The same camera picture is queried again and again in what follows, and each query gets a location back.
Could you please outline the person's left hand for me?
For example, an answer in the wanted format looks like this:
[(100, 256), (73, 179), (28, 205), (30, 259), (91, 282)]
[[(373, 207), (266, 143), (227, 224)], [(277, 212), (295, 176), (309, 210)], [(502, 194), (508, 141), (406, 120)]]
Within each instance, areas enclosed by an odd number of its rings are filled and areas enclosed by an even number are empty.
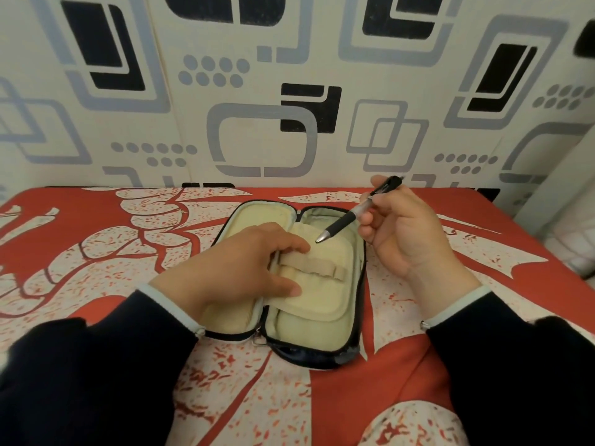
[(274, 222), (249, 226), (160, 273), (149, 285), (199, 322), (213, 303), (255, 300), (251, 285), (258, 274), (274, 274), (269, 265), (275, 253), (308, 253), (310, 248), (306, 240)]

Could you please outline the person's right hand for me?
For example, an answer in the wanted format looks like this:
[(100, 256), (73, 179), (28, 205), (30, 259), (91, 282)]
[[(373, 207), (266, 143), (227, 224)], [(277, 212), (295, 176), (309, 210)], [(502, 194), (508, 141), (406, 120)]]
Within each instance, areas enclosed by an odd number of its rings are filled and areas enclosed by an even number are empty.
[(409, 283), (445, 280), (461, 264), (434, 210), (406, 185), (388, 193), (361, 194), (369, 202), (359, 234), (391, 273)]

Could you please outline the dark pencil case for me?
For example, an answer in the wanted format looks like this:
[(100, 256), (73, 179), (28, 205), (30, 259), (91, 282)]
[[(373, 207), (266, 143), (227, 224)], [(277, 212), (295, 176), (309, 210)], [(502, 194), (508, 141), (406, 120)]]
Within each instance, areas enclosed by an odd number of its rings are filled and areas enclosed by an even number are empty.
[(287, 362), (314, 370), (339, 368), (360, 353), (367, 253), (355, 221), (335, 237), (318, 236), (348, 210), (331, 206), (296, 209), (271, 200), (237, 204), (213, 244), (245, 228), (275, 222), (308, 242), (310, 250), (277, 252), (269, 270), (300, 285), (299, 297), (238, 304), (213, 303), (200, 324), (206, 335), (223, 341), (263, 339)]

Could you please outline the black retractable pen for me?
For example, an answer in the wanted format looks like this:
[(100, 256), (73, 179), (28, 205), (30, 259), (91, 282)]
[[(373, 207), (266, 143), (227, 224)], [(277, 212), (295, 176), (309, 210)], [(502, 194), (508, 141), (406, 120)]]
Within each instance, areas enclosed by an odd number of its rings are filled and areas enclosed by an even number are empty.
[(354, 208), (349, 210), (342, 217), (338, 218), (337, 221), (328, 226), (315, 240), (316, 244), (323, 243), (324, 241), (335, 237), (339, 232), (343, 231), (350, 224), (358, 220), (363, 213), (365, 213), (372, 205), (373, 201), (371, 197), (376, 194), (389, 193), (399, 186), (401, 186), (403, 179), (396, 175), (388, 177), (382, 185), (372, 190), (369, 196), (363, 201), (356, 205)]

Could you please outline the person's right forearm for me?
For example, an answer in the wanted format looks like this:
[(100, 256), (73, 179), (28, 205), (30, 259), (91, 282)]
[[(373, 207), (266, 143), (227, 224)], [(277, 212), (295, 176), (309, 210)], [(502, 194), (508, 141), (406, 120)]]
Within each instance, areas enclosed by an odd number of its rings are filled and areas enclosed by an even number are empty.
[(595, 446), (595, 344), (557, 316), (524, 321), (457, 259), (407, 280), (471, 446)]

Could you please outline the person's left forearm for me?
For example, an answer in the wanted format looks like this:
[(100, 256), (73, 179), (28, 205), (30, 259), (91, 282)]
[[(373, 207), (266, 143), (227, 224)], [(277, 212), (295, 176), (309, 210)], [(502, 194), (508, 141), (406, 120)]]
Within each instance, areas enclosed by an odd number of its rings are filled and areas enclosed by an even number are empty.
[(0, 446), (165, 446), (175, 384), (204, 333), (149, 286), (94, 325), (35, 326), (0, 371)]

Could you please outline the red and white patterned cloth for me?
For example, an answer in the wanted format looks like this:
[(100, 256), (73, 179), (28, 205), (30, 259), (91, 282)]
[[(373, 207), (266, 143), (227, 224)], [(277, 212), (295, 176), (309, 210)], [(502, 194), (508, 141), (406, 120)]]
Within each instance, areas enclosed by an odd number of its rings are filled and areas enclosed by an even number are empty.
[(471, 190), (0, 207), (0, 446), (595, 446), (595, 291)]

